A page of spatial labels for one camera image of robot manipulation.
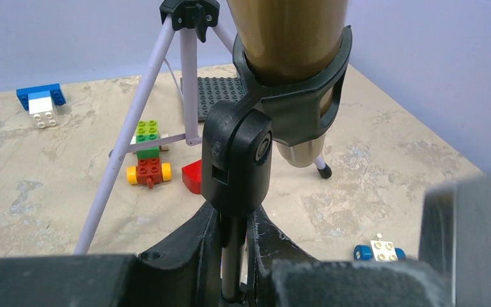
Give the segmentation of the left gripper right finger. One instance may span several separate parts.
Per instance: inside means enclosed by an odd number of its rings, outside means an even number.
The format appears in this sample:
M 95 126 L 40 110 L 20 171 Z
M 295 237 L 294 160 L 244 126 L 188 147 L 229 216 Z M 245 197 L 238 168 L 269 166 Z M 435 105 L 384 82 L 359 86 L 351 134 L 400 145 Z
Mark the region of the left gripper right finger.
M 253 306 L 452 306 L 428 265 L 321 261 L 302 250 L 259 207 L 248 219 L 247 296 Z

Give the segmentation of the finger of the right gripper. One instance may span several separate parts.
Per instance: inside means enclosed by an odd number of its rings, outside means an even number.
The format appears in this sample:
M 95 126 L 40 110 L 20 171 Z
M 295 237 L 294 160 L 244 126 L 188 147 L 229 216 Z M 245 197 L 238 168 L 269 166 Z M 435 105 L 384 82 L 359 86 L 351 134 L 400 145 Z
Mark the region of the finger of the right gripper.
M 453 306 L 491 306 L 491 174 L 426 192 L 418 258 L 443 277 Z

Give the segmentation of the gold microphone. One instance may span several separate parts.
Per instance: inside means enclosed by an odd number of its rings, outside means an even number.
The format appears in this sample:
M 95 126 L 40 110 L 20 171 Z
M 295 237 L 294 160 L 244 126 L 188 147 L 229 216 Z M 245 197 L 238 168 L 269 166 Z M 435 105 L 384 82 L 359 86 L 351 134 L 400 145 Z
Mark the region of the gold microphone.
M 308 80 L 336 57 L 348 1 L 228 1 L 247 64 L 257 81 Z

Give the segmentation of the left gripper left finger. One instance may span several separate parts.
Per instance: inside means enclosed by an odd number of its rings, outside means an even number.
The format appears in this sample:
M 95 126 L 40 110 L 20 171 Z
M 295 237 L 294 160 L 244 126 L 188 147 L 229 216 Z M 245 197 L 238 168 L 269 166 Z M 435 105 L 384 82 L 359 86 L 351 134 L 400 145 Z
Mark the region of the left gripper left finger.
M 0 258 L 0 306 L 217 306 L 220 259 L 204 204 L 140 255 Z

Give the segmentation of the black microphone stand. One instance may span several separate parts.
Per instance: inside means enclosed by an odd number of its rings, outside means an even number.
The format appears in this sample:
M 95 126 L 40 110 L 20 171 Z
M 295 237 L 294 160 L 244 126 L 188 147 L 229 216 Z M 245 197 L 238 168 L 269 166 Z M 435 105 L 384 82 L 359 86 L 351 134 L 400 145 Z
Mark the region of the black microphone stand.
M 247 222 L 269 189 L 272 145 L 295 146 L 321 137 L 332 125 L 352 49 L 352 30 L 343 28 L 341 44 L 329 66 L 315 76 L 282 86 L 260 84 L 249 68 L 241 39 L 233 62 L 245 95 L 221 101 L 203 128 L 201 193 L 213 208 L 211 220 L 221 259 L 219 306 L 243 306 L 240 290 Z

